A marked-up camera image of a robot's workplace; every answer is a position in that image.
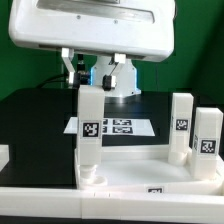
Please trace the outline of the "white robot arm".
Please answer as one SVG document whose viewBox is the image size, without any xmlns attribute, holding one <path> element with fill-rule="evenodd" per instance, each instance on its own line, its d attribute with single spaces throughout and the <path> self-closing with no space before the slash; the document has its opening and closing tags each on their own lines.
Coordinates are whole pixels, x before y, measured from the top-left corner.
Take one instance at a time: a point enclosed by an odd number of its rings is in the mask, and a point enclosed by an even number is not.
<svg viewBox="0 0 224 224">
<path fill-rule="evenodd" d="M 132 60 L 172 54 L 175 14 L 175 0 L 13 0 L 9 35 L 20 47 L 59 51 L 70 85 L 73 56 L 96 55 L 91 83 L 126 97 L 140 92 Z"/>
</svg>

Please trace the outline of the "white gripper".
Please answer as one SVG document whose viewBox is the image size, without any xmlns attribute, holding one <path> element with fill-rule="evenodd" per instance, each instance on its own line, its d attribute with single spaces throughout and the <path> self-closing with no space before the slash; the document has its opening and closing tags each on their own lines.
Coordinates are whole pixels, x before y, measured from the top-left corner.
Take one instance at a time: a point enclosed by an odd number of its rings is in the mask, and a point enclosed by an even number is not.
<svg viewBox="0 0 224 224">
<path fill-rule="evenodd" d="M 112 56 L 102 87 L 116 87 L 130 59 L 161 62 L 174 49 L 175 0 L 13 0 L 9 35 L 20 46 L 61 50 L 68 86 L 88 85 L 82 54 Z"/>
</svg>

